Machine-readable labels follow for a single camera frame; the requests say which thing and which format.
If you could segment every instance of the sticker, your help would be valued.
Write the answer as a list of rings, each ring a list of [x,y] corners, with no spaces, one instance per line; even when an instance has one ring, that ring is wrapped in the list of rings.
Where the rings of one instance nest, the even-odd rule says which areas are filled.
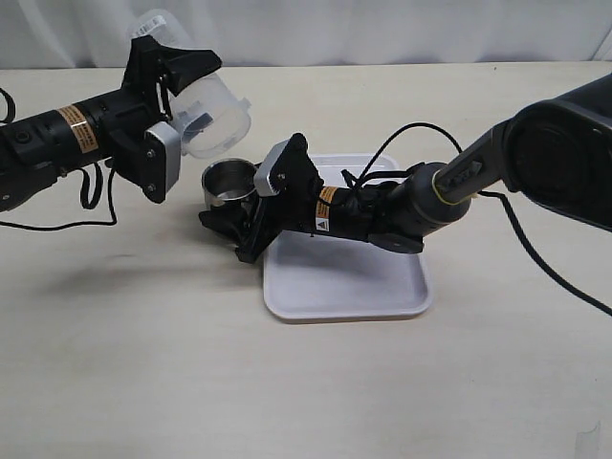
[[[337,190],[337,186],[324,186],[319,194],[319,197],[323,201],[331,203]],[[318,231],[329,231],[329,206],[321,203],[320,201],[317,202],[315,226]]]
[[[89,153],[98,149],[98,140],[92,126],[89,125],[85,116],[74,105],[59,108],[57,112],[66,120],[73,130],[81,153]]]
[[[158,27],[165,26],[165,19],[163,16],[153,16],[151,19],[142,24],[133,34],[135,38],[139,36],[148,35],[151,31]]]

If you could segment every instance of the stainless steel cup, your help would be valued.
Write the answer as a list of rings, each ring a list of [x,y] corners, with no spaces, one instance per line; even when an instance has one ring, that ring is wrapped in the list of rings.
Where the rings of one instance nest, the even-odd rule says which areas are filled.
[[[211,164],[202,174],[202,189],[207,210],[230,203],[247,203],[255,192],[252,182],[257,167],[240,159],[225,159]]]

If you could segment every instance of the white backdrop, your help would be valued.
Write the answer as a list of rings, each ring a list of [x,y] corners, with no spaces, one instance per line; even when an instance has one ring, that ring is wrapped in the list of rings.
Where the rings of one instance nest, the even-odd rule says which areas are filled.
[[[5,0],[0,67],[122,67],[153,8],[226,65],[612,58],[610,0]]]

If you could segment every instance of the white tray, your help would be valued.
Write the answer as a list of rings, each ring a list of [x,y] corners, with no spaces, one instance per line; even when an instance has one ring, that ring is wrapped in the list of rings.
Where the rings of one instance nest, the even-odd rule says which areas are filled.
[[[371,155],[311,157],[328,186],[344,186]],[[381,156],[372,171],[398,169]],[[286,320],[411,317],[431,304],[429,278],[421,255],[384,251],[371,244],[284,231],[264,259],[264,300]]]

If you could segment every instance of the yellow label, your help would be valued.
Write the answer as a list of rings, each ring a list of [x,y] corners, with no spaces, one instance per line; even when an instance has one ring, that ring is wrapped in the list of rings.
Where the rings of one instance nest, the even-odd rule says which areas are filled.
[[[337,190],[337,186],[324,186],[319,194],[319,197],[326,203],[331,204]],[[320,201],[317,202],[315,225],[319,231],[329,231],[329,206],[321,203]]]
[[[89,153],[98,149],[98,139],[92,126],[85,116],[74,105],[57,109],[57,112],[66,120],[75,135],[81,153]]]

